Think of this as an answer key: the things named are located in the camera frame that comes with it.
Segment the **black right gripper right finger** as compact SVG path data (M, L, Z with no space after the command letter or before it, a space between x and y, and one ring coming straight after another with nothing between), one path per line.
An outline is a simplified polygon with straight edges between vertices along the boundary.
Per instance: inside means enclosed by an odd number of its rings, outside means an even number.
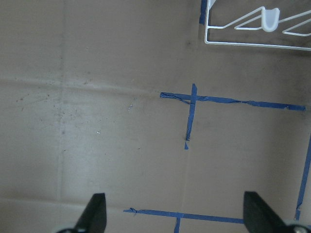
M301 224L285 223L257 192L245 191L243 196L243 222L250 233L309 233Z

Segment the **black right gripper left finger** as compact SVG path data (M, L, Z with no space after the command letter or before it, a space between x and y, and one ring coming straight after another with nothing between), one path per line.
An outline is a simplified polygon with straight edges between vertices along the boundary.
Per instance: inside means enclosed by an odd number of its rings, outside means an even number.
M107 225L105 193L95 193L73 227L57 233L104 233Z

